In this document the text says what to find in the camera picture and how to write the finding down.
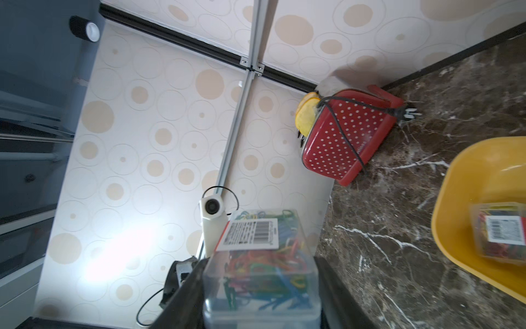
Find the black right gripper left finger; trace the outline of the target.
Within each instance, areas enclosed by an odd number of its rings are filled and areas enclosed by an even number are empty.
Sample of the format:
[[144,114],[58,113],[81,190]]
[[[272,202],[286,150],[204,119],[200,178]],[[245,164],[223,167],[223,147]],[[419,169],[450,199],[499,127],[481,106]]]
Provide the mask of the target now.
[[192,273],[170,300],[151,328],[204,328],[204,279],[208,261],[198,260]]

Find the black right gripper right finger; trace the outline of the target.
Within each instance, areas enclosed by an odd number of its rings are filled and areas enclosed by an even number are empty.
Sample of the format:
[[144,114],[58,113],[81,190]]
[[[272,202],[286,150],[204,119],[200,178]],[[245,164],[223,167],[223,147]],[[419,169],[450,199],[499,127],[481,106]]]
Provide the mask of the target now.
[[376,328],[328,261],[315,256],[321,299],[320,328]]

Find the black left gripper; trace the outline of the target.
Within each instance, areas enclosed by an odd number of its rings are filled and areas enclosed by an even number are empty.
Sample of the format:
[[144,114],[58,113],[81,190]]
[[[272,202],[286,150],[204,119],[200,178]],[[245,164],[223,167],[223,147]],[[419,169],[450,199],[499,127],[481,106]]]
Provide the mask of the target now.
[[159,304],[161,308],[166,308],[170,300],[182,286],[186,278],[192,273],[193,268],[198,263],[194,256],[186,260],[176,260],[173,262],[168,271],[165,280],[164,288],[162,290],[162,299]]

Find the clear paper clip box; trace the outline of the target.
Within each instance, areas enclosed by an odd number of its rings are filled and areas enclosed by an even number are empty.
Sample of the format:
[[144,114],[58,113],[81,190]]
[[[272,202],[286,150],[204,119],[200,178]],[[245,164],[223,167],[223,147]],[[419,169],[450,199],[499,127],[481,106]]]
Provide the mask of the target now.
[[319,271],[297,211],[236,211],[203,272],[206,328],[319,328]]
[[480,256],[502,263],[525,264],[524,204],[475,204],[471,207],[471,223]]

